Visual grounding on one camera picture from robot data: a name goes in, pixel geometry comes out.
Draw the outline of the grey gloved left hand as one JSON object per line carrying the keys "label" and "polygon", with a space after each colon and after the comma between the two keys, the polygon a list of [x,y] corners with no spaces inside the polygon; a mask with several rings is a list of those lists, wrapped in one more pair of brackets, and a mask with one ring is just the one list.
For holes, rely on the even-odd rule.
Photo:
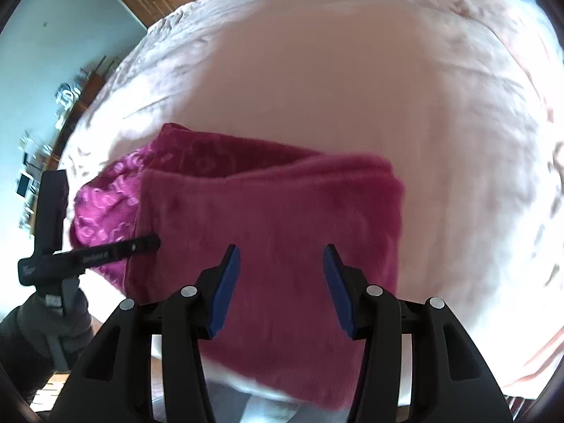
{"label": "grey gloved left hand", "polygon": [[48,339],[58,339],[67,365],[62,368],[62,362],[56,360],[54,366],[59,372],[70,370],[93,338],[92,317],[81,289],[75,294],[72,308],[64,315],[47,307],[44,298],[34,293],[19,307],[16,320],[23,337],[48,361],[54,359]]}

